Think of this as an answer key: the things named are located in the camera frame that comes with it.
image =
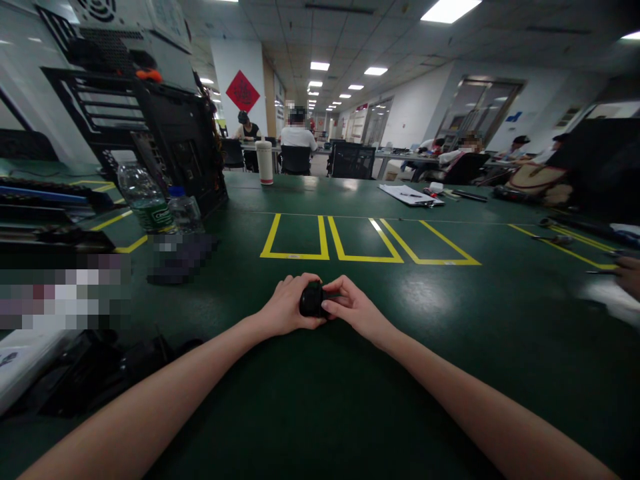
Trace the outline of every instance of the red diamond decoration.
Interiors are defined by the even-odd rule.
[[[258,98],[260,98],[260,94],[256,92],[251,82],[242,73],[242,70],[238,70],[238,73],[231,81],[227,89],[227,95],[235,103],[236,107],[247,113],[251,111]]]

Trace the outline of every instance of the orange object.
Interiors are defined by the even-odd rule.
[[[160,72],[158,72],[158,70],[152,70],[152,69],[138,70],[135,73],[135,76],[138,77],[140,80],[151,80],[156,83],[163,82],[162,75],[160,75]]]

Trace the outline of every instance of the white thermos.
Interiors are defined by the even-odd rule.
[[[271,160],[271,142],[257,140],[255,142],[255,152],[258,155],[258,169],[260,170],[260,183],[262,185],[273,185],[273,162]]]

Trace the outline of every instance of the person's hand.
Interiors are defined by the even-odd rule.
[[[327,320],[324,318],[300,315],[302,290],[312,281],[322,282],[320,277],[313,273],[303,273],[296,278],[288,275],[284,280],[280,280],[273,296],[262,310],[254,315],[254,320],[260,322],[262,328],[272,337],[286,335],[298,328],[314,330],[326,323]]]
[[[322,288],[326,293],[340,294],[340,297],[322,302],[322,308],[330,314],[330,320],[342,318],[377,347],[397,332],[391,322],[346,275],[342,275]]]
[[[625,292],[640,301],[640,260],[630,257],[620,257],[616,261],[615,281]]]

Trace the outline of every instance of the green workbench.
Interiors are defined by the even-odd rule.
[[[549,213],[541,207],[461,199],[427,209],[376,181],[276,176],[262,187],[255,174],[225,176],[229,201],[205,222],[221,242],[189,284],[146,283],[150,247],[132,215],[102,227],[130,251],[131,315],[112,325],[125,345],[154,335],[155,324],[173,346],[208,339],[260,309],[288,274],[346,274],[400,330],[618,474],[637,473],[629,450],[640,425],[640,337],[579,298],[612,281],[584,271],[612,268],[604,250],[616,245],[583,235],[566,251],[531,240],[553,234],[536,226]],[[0,478],[78,422],[4,422]],[[501,476],[402,367],[338,320],[242,358],[148,477]]]

